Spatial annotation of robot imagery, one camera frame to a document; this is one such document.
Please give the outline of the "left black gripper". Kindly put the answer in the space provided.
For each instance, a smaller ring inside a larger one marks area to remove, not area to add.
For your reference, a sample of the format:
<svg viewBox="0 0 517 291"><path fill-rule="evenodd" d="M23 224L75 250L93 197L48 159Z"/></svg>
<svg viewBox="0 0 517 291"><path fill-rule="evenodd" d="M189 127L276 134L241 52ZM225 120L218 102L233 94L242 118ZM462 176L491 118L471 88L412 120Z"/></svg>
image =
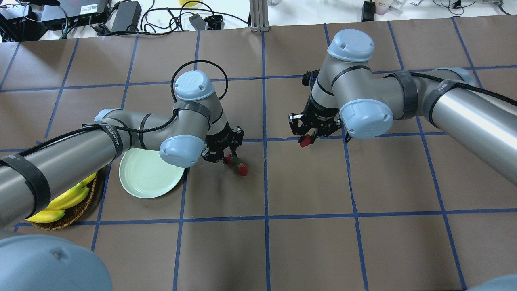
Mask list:
<svg viewBox="0 0 517 291"><path fill-rule="evenodd" d="M238 158L236 151L242 145L243 137L244 130L241 127L231 129L226 125L219 133L206 136L206 148L201 157L212 163L223 162L228 154L234 154Z"/></svg>

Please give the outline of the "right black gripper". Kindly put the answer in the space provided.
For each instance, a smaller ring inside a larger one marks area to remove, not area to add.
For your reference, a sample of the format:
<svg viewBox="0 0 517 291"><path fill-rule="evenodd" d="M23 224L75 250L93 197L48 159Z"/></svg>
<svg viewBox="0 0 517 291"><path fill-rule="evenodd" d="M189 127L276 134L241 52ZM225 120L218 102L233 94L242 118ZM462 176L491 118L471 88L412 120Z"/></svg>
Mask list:
<svg viewBox="0 0 517 291"><path fill-rule="evenodd" d="M336 119L338 108L325 107L319 104L312 94L317 84L319 71L307 71L302 77L302 85L309 87L309 97L303 111L299 114L289 114L288 122L294 135L299 140L316 140L328 137L342 128L341 122Z"/></svg>

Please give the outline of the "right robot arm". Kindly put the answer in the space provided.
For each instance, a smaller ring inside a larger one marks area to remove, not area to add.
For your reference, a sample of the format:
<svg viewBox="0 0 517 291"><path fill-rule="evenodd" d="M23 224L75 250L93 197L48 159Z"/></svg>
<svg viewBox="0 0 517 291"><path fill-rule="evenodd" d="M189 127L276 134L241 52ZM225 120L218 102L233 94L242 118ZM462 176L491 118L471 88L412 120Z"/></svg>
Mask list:
<svg viewBox="0 0 517 291"><path fill-rule="evenodd" d="M339 31L321 69L308 71L306 105L289 115L302 147L343 130L343 142L382 136L394 121L423 116L512 184L516 184L516 101L482 88L463 68L390 72L376 79L369 35Z"/></svg>

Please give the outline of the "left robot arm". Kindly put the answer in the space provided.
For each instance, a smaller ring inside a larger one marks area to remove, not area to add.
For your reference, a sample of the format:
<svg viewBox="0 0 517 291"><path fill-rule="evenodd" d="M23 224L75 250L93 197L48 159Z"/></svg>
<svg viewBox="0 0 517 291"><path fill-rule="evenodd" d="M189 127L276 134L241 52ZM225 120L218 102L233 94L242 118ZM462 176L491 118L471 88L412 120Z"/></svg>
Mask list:
<svg viewBox="0 0 517 291"><path fill-rule="evenodd" d="M92 251L48 235L5 231L131 148L156 150L168 164L223 160L242 144L205 72L188 71L170 85L172 116L105 109L92 123L1 159L2 291L111 291L109 271Z"/></svg>

